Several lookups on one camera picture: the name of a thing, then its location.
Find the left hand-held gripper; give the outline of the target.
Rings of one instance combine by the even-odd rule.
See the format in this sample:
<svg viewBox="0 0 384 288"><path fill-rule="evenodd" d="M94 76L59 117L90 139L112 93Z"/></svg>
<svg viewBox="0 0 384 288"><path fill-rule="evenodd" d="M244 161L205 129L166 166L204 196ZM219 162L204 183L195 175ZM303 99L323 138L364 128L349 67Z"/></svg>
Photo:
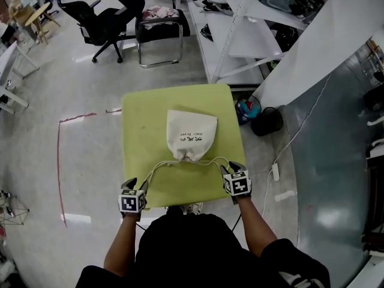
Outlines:
<svg viewBox="0 0 384 288"><path fill-rule="evenodd" d="M121 185L122 192L118 197L119 211L124 218L128 214L137 216L136 221L140 221L141 212L146 206L146 192L149 182L145 180L139 190L134 190L137 178L131 178Z"/></svg>

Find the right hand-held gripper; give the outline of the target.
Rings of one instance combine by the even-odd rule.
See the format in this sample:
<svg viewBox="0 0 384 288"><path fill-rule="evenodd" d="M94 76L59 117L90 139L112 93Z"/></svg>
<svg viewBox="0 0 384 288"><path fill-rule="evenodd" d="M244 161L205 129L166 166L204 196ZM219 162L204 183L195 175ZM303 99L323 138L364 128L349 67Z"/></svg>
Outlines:
<svg viewBox="0 0 384 288"><path fill-rule="evenodd" d="M230 173L223 165L220 166L220 172L223 176L223 187L226 193L231 196L233 204L237 205L237 198L239 196L251 196L252 183L247 168L243 164L229 161L229 166L234 173Z"/></svg>

